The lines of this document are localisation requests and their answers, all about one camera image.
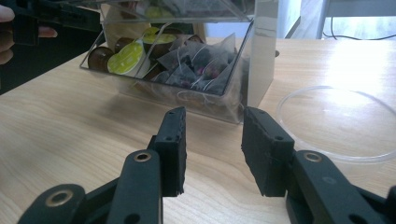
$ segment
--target clear acrylic box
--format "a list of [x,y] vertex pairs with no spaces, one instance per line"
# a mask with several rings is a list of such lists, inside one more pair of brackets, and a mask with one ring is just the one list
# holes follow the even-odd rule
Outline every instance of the clear acrylic box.
[[[277,12],[274,16],[274,12],[268,12],[267,8],[274,6],[277,8],[276,1],[107,0],[66,1],[66,3],[90,8],[97,6],[103,15],[104,32],[92,45],[92,49],[80,66],[86,69],[90,69],[87,61],[93,49],[101,45],[114,50],[115,43],[121,37],[141,39],[142,32],[153,23],[162,25],[158,26],[160,28],[158,35],[161,35],[172,23],[192,24],[191,27],[204,22],[220,21],[232,22],[235,25],[239,24],[238,22],[248,24],[245,36],[235,39],[234,57],[221,70],[221,74],[228,74],[222,76],[222,80],[216,77],[210,80],[209,84],[201,85],[201,88],[197,86],[192,88],[144,78],[156,69],[154,65],[159,61],[150,58],[158,45],[157,38],[150,48],[145,49],[145,55],[142,56],[144,60],[139,64],[136,72],[139,76],[143,72],[143,76],[127,77],[106,73],[114,76],[115,83],[123,94],[170,106],[184,105],[189,111],[197,114],[239,123],[243,121],[245,106],[258,106],[273,79]],[[219,46],[224,40],[224,38],[205,36],[202,33],[196,34],[195,29],[193,34],[188,35],[198,35],[209,48]],[[102,38],[106,40],[105,44],[101,44]],[[180,74],[188,74],[184,73],[181,67]]]

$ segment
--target dark background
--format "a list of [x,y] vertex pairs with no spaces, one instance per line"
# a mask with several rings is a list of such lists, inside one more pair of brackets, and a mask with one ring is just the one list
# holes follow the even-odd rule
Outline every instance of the dark background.
[[51,24],[56,38],[40,38],[38,46],[14,45],[14,57],[0,65],[0,94],[40,76],[90,49],[100,32]]

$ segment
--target wooden table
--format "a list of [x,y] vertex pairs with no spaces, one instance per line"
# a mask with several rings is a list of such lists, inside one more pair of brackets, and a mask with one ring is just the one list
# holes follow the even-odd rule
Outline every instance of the wooden table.
[[[300,88],[353,87],[396,108],[396,42],[278,40],[275,79],[259,108],[276,114]],[[0,96],[0,223],[15,223],[43,191],[87,192],[120,175],[170,107],[120,95],[82,57]],[[188,113],[185,193],[164,199],[164,223],[288,223],[283,198],[263,198],[240,149],[242,125]],[[386,196],[396,160],[361,185]]]

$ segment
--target transparent plastic container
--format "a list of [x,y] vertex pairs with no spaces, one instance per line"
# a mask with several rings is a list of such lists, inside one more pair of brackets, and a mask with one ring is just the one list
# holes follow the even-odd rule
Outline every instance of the transparent plastic container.
[[361,91],[316,86],[292,92],[276,119],[296,149],[327,155],[354,183],[396,159],[396,111]]
[[[246,26],[248,28],[245,36],[235,42],[233,59],[228,61],[226,67],[223,66],[224,63],[220,62],[223,54],[216,55],[213,60],[203,66],[203,74],[210,75],[211,70],[218,69],[219,72],[212,72],[212,75],[215,73],[219,73],[219,75],[213,75],[215,78],[206,83],[202,80],[196,80],[196,83],[193,81],[189,87],[180,83],[176,85],[177,80],[158,83],[156,80],[161,80],[161,78],[150,77],[150,73],[154,73],[159,67],[159,63],[161,64],[160,58],[154,57],[157,52],[156,48],[161,44],[161,38],[156,37],[150,46],[145,46],[144,59],[139,60],[140,68],[131,69],[131,71],[136,70],[140,78],[133,75],[121,76],[105,71],[107,75],[114,76],[116,85],[123,94],[170,106],[184,105],[187,110],[194,113],[239,123],[243,119],[244,107],[246,105],[258,106],[273,80],[276,45],[276,28],[274,29],[276,20],[274,19],[276,18],[272,18],[271,15],[277,14],[269,13],[265,9],[267,8],[266,4],[271,4],[271,9],[277,8],[277,3],[254,0],[68,0],[64,3],[96,8],[103,15],[104,32],[92,45],[80,66],[87,69],[90,68],[87,63],[90,53],[99,46],[115,51],[115,46],[122,37],[133,40],[143,38],[143,43],[146,44],[144,32],[154,23],[160,28],[156,33],[157,36],[166,34],[166,29],[174,23],[191,24],[193,33],[186,35],[197,35],[203,42],[206,42],[207,49],[220,45],[222,39],[211,42],[210,38],[206,38],[202,33],[196,34],[196,25],[203,22],[220,21],[249,24]],[[171,50],[171,48],[173,46],[167,46],[169,51],[176,49]],[[140,76],[142,73],[147,73],[146,76],[150,78]],[[180,73],[189,74],[190,71],[186,66],[180,66]]]

